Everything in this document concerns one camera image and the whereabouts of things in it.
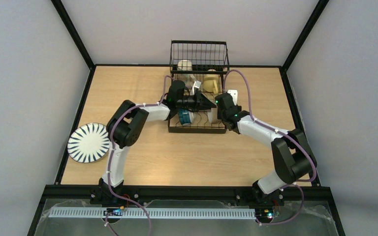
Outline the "white bowl with dark rim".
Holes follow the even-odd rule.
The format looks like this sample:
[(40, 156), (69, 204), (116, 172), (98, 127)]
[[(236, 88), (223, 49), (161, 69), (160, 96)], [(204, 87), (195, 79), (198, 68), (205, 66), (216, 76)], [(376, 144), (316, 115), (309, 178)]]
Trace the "white bowl with dark rim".
[(189, 126), (193, 123), (195, 114), (185, 109), (178, 110), (179, 122), (182, 126)]

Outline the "yellow ceramic mug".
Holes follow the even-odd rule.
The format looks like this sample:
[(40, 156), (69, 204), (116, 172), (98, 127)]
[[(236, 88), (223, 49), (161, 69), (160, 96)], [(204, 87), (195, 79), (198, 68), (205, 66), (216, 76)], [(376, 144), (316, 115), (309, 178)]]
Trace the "yellow ceramic mug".
[(218, 94), (220, 91), (219, 79), (218, 74), (204, 74), (202, 82), (204, 91)]

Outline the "black wire dish rack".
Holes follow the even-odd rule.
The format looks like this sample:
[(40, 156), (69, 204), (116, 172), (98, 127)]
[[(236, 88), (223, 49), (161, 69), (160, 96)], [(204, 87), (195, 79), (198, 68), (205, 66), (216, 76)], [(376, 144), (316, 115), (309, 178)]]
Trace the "black wire dish rack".
[[(178, 72), (177, 63), (184, 59), (192, 62), (192, 72), (189, 72), (189, 74), (194, 74), (197, 80), (201, 82), (199, 91), (214, 102), (215, 97), (222, 93), (223, 79), (230, 69), (227, 43), (225, 41), (171, 41), (169, 65), (170, 75), (174, 79), (176, 79), (175, 74)], [(204, 91), (202, 85), (204, 74), (218, 74), (220, 76), (218, 94)], [(217, 124), (208, 122), (207, 111), (195, 112), (194, 121), (189, 126), (182, 126), (178, 114), (176, 114), (168, 121), (168, 131), (170, 133), (224, 134), (226, 128), (221, 121)]]

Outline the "seashell pattern ceramic mug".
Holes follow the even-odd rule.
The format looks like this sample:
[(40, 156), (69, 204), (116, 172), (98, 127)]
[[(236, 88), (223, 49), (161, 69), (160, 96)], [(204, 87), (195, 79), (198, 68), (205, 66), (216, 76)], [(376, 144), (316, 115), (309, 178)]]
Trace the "seashell pattern ceramic mug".
[(186, 87), (191, 88), (193, 82), (197, 80), (194, 74), (189, 74), (189, 72), (192, 72), (192, 62), (187, 59), (178, 61), (177, 71), (178, 72), (175, 74), (176, 79), (183, 81)]

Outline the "plain white bowl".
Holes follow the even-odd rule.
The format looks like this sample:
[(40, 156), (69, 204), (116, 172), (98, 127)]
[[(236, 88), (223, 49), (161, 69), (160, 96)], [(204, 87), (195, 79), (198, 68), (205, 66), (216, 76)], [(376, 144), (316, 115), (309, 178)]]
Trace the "plain white bowl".
[(210, 124), (217, 124), (220, 123), (220, 119), (218, 118), (218, 109), (217, 108), (212, 108), (207, 111), (207, 117), (208, 117), (208, 122)]

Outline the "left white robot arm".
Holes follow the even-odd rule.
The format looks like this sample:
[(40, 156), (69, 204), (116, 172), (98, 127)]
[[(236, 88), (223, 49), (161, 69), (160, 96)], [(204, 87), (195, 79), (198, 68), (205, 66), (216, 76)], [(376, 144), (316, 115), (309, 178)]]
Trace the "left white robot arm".
[(98, 184), (101, 192), (110, 197), (119, 196), (124, 182), (126, 157), (147, 122), (170, 120), (180, 109), (195, 113), (216, 106), (216, 102), (199, 90), (189, 94), (186, 84), (179, 80), (172, 81), (156, 103), (136, 104), (125, 100), (107, 124), (110, 146), (107, 167)]

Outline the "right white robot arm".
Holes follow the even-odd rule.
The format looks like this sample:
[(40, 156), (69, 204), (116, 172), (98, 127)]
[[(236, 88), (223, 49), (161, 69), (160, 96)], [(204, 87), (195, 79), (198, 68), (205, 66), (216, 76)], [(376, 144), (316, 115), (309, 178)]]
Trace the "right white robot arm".
[(228, 130), (245, 135), (266, 145), (272, 152), (274, 170), (260, 178), (254, 187), (268, 195), (312, 173), (316, 177), (317, 163), (303, 131), (291, 131), (271, 126), (236, 105), (229, 93), (215, 98), (218, 118)]

